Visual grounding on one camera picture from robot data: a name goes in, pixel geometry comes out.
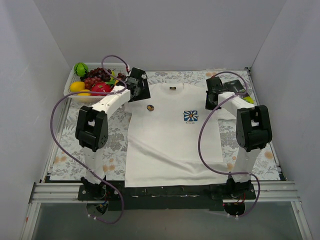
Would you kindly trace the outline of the white t-shirt with flower print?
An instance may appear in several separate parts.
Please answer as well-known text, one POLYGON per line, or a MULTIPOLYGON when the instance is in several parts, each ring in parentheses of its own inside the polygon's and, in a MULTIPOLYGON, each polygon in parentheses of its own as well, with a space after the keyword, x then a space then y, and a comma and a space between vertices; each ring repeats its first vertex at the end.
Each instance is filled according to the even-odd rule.
POLYGON ((125 186, 127 188, 223 184, 218 119, 224 109, 205 108, 206 91, 187 83, 157 83, 150 98, 130 102, 125 186), (147 105, 154 106, 153 111, 147 105))

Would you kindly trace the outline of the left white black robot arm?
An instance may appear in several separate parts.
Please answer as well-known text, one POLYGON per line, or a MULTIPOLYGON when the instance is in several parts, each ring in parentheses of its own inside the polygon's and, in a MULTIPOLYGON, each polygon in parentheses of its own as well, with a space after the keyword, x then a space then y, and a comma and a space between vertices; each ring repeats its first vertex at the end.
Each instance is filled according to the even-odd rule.
POLYGON ((102 148, 108 141, 108 120, 125 103, 149 99, 151 97, 147 73, 132 68, 129 75, 115 83, 110 90, 103 90, 104 96, 92 106, 82 106, 78 113, 75 137, 84 153, 86 175, 80 179, 84 190, 95 200, 106 196, 103 181, 102 148))

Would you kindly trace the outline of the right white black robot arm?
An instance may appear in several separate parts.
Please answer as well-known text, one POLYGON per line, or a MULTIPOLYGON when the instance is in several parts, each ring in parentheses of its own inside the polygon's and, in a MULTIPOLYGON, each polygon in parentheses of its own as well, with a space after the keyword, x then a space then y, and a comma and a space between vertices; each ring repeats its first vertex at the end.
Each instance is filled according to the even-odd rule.
POLYGON ((206 87, 205 108, 225 109, 236 118, 235 137, 239 145, 226 183, 219 185, 214 193, 232 199, 244 197, 254 191, 252 170, 260 152, 273 137, 268 108, 248 102, 248 87, 239 80, 223 83, 218 76, 212 76, 206 80, 206 87))

